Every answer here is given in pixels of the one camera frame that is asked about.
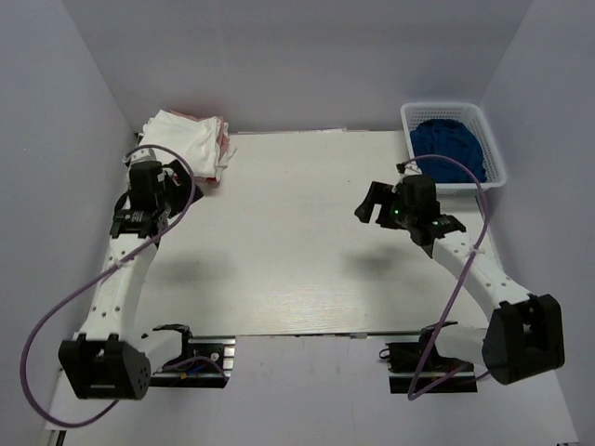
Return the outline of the pink t-shirt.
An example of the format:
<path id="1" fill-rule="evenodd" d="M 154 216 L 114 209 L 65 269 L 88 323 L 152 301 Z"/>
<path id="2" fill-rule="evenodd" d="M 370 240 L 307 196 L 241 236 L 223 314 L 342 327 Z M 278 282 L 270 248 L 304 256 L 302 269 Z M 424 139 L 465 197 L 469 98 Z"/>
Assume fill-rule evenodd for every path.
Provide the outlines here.
<path id="1" fill-rule="evenodd" d="M 229 137 L 229 124 L 222 116 L 196 118 L 177 111 L 170 114 L 182 129 L 178 146 L 194 176 L 202 181 L 220 182 L 236 153 Z"/>

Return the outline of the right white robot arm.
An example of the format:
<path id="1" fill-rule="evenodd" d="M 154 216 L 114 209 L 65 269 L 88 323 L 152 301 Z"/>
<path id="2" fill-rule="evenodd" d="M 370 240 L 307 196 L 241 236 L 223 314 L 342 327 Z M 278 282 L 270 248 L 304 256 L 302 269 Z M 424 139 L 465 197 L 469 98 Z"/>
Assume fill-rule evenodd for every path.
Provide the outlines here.
<path id="1" fill-rule="evenodd" d="M 404 177 L 395 185 L 374 181 L 354 215 L 411 241 L 456 278 L 487 319 L 484 328 L 448 321 L 445 315 L 419 335 L 415 375 L 439 371 L 451 361 L 459 370 L 480 365 L 501 385 L 509 385 L 565 364 L 562 308 L 550 294 L 536 295 L 511 279 L 480 249 L 466 227 L 442 212 L 434 180 Z"/>

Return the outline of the white t-shirt black print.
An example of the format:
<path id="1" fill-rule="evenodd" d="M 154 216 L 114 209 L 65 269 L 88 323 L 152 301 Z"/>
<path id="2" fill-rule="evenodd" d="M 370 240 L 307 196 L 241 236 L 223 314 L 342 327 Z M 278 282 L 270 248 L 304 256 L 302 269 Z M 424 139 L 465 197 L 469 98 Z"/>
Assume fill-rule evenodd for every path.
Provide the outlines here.
<path id="1" fill-rule="evenodd" d="M 142 127 L 139 144 L 169 148 L 188 163 L 198 179 L 220 181 L 232 156 L 228 128 L 220 116 L 195 118 L 160 110 Z"/>

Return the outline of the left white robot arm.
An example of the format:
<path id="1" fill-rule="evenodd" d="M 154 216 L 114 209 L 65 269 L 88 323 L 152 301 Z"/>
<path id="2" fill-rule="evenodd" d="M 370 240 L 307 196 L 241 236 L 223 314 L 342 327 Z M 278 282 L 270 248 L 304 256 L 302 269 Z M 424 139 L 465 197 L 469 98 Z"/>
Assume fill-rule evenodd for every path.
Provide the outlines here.
<path id="1" fill-rule="evenodd" d="M 128 189 L 114 207 L 106 257 L 115 271 L 99 281 L 78 333 L 59 346 L 60 365 L 82 400 L 140 400 L 164 365 L 185 371 L 196 360 L 188 326 L 140 330 L 134 321 L 159 247 L 157 234 L 202 193 L 180 161 L 136 161 L 128 176 Z"/>

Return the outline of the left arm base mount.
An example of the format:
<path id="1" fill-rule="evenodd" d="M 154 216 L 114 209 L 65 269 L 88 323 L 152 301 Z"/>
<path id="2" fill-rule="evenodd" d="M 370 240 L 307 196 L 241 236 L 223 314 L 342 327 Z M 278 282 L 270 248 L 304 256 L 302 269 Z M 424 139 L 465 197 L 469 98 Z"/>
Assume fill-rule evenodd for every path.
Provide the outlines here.
<path id="1" fill-rule="evenodd" d="M 151 361 L 151 387 L 223 389 L 231 377 L 236 339 L 197 336 L 173 323 L 141 335 L 141 349 Z"/>

